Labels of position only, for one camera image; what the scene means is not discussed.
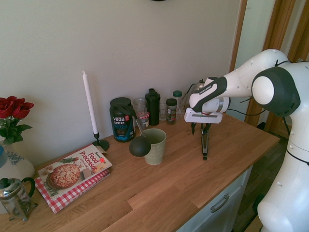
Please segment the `green cup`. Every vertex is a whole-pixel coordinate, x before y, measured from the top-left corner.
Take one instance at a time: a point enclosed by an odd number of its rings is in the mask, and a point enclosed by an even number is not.
[[[166,134],[163,130],[152,128],[144,131],[147,139],[151,143],[151,149],[149,153],[144,156],[146,163],[150,165],[160,164],[163,160]]]

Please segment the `blue floral pattern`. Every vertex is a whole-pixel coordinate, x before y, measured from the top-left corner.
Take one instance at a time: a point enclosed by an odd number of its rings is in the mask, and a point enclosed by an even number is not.
[[[19,161],[24,160],[25,158],[22,157],[21,155],[17,154],[16,152],[13,151],[7,151],[6,154],[8,155],[12,165],[17,165]]]

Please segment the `dark wooden floor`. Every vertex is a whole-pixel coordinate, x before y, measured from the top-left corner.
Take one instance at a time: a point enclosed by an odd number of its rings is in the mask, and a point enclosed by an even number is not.
[[[259,194],[268,192],[284,159],[288,140],[281,138],[268,153],[254,164],[233,227],[234,232],[244,232],[255,218],[253,203]]]

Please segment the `white vase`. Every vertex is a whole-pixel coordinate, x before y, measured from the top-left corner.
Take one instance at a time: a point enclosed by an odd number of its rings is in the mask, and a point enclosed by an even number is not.
[[[16,178],[22,180],[25,177],[34,177],[35,171],[33,164],[16,152],[14,144],[4,145],[3,141],[0,141],[0,145],[4,148],[2,158],[6,160],[5,164],[0,168],[0,179]],[[0,203],[0,214],[4,213],[7,212]]]
[[[10,169],[6,169],[5,173],[3,173],[0,169],[1,178],[17,178],[22,180],[26,177],[34,177],[35,171],[33,164],[16,152],[14,144],[2,145],[0,143],[0,145],[3,146],[4,152],[6,153],[8,160],[11,163]]]

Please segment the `red rose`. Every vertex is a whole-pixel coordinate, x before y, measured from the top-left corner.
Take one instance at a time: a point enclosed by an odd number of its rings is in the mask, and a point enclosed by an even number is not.
[[[33,106],[34,106],[34,104],[32,104],[30,102],[25,102],[24,98],[20,98],[20,99],[15,100],[13,117],[16,117],[18,119],[25,118],[29,114],[30,109]]]
[[[14,110],[14,101],[17,97],[0,98],[0,118],[7,118],[12,115]]]

